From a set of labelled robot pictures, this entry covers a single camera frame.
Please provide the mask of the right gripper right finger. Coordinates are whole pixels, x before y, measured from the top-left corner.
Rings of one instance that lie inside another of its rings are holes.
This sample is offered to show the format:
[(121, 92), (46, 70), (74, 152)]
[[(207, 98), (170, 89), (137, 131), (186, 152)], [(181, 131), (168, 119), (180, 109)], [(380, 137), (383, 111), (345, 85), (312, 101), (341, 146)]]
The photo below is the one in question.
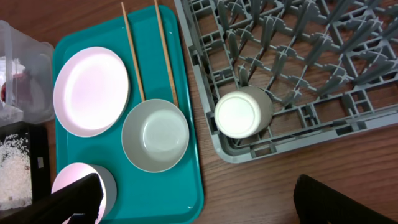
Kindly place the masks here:
[(397, 224), (305, 174), (295, 184), (294, 204), (301, 224)]

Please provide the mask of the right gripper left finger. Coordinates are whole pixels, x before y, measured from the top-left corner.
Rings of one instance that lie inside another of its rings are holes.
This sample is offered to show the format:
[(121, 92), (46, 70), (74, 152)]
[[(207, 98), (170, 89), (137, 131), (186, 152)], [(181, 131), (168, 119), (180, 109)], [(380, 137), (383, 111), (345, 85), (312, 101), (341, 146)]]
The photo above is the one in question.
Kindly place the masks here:
[(51, 195), (1, 218), (1, 224), (94, 223), (104, 193), (98, 174), (88, 174)]

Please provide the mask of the grey bowl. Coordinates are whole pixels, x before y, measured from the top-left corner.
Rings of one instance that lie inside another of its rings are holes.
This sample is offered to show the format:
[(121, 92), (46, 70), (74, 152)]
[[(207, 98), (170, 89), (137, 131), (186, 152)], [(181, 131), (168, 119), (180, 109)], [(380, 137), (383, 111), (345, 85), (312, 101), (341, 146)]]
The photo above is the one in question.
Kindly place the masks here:
[(126, 116), (121, 132), (123, 151), (138, 169), (165, 172), (183, 158), (190, 140), (187, 120), (173, 103), (151, 99)]

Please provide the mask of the large pink plate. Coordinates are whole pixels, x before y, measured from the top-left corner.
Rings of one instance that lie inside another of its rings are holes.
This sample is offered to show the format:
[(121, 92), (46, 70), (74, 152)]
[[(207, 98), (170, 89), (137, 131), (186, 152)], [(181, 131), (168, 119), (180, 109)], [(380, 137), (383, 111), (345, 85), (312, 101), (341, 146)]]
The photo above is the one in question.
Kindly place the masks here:
[(129, 75), (121, 58), (110, 49), (88, 47), (62, 67), (53, 89), (53, 105), (63, 128), (89, 138), (118, 121), (129, 94)]

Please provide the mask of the white cup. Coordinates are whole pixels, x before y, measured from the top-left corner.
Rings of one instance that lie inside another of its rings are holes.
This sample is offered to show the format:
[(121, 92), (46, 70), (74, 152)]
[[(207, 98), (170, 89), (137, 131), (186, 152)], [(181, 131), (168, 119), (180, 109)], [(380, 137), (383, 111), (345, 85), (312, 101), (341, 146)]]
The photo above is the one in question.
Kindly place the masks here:
[(215, 106), (215, 123), (226, 136), (242, 139), (271, 123), (274, 107), (265, 91), (245, 86), (222, 96)]

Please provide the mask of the red snack wrapper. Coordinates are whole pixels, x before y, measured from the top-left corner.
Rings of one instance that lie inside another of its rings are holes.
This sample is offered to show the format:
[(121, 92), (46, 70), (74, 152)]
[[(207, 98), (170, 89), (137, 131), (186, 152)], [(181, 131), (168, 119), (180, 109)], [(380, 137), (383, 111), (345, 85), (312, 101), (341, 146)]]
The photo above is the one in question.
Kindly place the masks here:
[(24, 103), (31, 103), (32, 92), (30, 81), (32, 77), (28, 73), (19, 73), (12, 76), (1, 87), (1, 101), (3, 103), (21, 107)]

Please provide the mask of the wooden chopstick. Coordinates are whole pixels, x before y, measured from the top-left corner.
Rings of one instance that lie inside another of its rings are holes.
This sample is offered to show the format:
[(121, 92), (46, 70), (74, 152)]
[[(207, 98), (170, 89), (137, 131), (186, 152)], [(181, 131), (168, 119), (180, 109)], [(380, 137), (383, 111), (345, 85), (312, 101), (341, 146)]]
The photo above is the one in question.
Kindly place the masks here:
[(131, 57), (132, 57), (132, 61), (133, 61), (133, 64), (134, 64), (134, 71), (135, 71), (135, 74), (136, 74), (137, 86), (138, 86), (138, 89), (139, 89), (141, 101), (145, 101), (146, 98), (145, 98), (144, 89), (143, 89), (143, 86), (142, 86), (141, 74), (140, 74), (139, 65), (138, 65), (138, 62), (137, 62), (136, 51), (135, 51), (135, 48), (134, 48), (134, 42), (133, 42), (132, 35), (131, 35), (131, 28), (130, 28), (130, 25), (129, 25), (129, 20), (128, 20), (127, 13), (126, 13), (126, 10), (125, 10), (123, 2), (121, 2), (121, 8), (122, 8), (122, 12), (123, 12), (124, 23), (125, 23), (125, 26), (126, 26), (126, 32), (127, 32), (127, 38), (128, 38), (128, 41), (129, 41), (129, 47), (131, 49)]
[(168, 49), (167, 49), (167, 41), (164, 35), (164, 27), (162, 24), (162, 18), (161, 18), (161, 13), (160, 13), (160, 9), (159, 9), (159, 3), (157, 0), (154, 0), (154, 4), (155, 4), (155, 11), (157, 14), (157, 22), (158, 22), (158, 26), (159, 26), (159, 33), (160, 33), (160, 37), (161, 37), (161, 41), (162, 41), (162, 48), (164, 51), (164, 57), (165, 57), (165, 64), (167, 67), (167, 74), (169, 77), (169, 83), (170, 83), (170, 88), (171, 88), (171, 92), (172, 92), (172, 97), (173, 97), (173, 102), (174, 105), (176, 107), (179, 107), (179, 103), (178, 103), (178, 98), (177, 98), (177, 92), (175, 89), (175, 82), (174, 82), (174, 76), (172, 73), (172, 67), (171, 67), (171, 63), (170, 63), (170, 58), (169, 58), (169, 53), (168, 53)]

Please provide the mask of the white tissue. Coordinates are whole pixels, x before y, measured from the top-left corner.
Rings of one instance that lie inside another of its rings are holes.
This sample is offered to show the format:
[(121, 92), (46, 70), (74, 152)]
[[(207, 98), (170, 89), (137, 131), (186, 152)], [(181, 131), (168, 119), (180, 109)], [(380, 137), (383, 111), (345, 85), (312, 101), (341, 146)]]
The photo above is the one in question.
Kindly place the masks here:
[(4, 83), (7, 78), (7, 74), (11, 73), (12, 76), (23, 73), (25, 66), (21, 64), (18, 58), (12, 59), (10, 62), (7, 61), (5, 56), (1, 57), (1, 83)]

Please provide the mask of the rice leftovers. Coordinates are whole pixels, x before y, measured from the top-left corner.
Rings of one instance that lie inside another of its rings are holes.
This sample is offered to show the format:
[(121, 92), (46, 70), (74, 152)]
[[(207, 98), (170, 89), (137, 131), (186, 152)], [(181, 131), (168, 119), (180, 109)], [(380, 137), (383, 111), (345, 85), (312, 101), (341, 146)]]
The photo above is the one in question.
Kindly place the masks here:
[(32, 204), (28, 139), (10, 134), (1, 142), (1, 211)]

